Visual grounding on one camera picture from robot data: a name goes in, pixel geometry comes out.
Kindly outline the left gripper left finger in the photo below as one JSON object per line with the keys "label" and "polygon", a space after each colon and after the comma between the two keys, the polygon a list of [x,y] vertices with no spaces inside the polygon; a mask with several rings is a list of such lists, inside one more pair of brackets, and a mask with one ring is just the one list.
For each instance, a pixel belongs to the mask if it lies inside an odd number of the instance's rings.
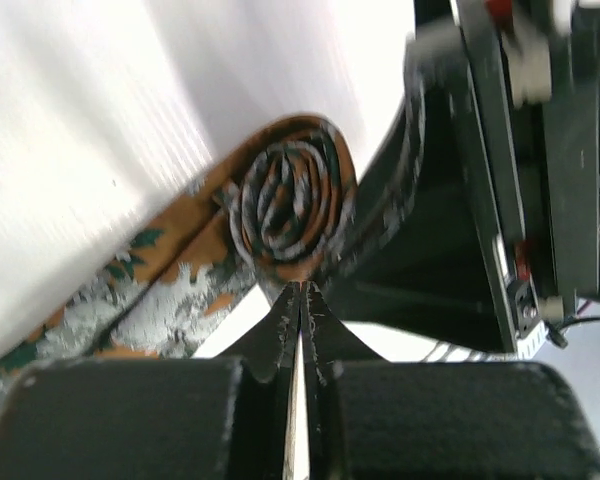
{"label": "left gripper left finger", "polygon": [[0,408],[0,479],[283,479],[300,287],[211,359],[32,364]]}

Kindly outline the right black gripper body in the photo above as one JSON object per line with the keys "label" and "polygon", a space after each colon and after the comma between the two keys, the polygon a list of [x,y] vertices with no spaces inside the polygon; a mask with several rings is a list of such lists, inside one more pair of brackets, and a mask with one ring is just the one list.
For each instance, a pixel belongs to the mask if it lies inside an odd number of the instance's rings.
{"label": "right black gripper body", "polygon": [[515,349],[555,342],[583,300],[600,299],[600,6],[419,1],[416,39],[459,34],[498,211],[497,257]]}

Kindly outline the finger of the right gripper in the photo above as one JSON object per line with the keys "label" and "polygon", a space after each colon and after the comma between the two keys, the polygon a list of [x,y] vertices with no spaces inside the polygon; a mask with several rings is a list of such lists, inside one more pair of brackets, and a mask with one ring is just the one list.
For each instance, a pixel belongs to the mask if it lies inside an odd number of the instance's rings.
{"label": "finger of the right gripper", "polygon": [[362,178],[327,303],[344,320],[511,353],[500,235],[464,40],[422,35],[407,45],[404,97]]}

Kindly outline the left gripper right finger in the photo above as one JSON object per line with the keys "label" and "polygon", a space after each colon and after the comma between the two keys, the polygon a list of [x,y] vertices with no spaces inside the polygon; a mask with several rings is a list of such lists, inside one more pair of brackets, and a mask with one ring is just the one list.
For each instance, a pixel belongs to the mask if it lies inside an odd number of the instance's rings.
{"label": "left gripper right finger", "polygon": [[315,284],[300,331],[313,479],[600,479],[569,383],[529,361],[391,363]]}

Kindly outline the brown grey floral tie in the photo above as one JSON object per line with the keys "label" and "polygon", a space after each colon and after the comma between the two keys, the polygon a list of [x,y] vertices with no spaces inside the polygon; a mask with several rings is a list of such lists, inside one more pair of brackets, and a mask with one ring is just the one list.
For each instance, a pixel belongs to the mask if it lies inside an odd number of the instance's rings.
{"label": "brown grey floral tie", "polygon": [[328,119],[265,126],[0,358],[0,404],[38,360],[192,357],[253,287],[276,292],[332,267],[357,186],[350,149]]}

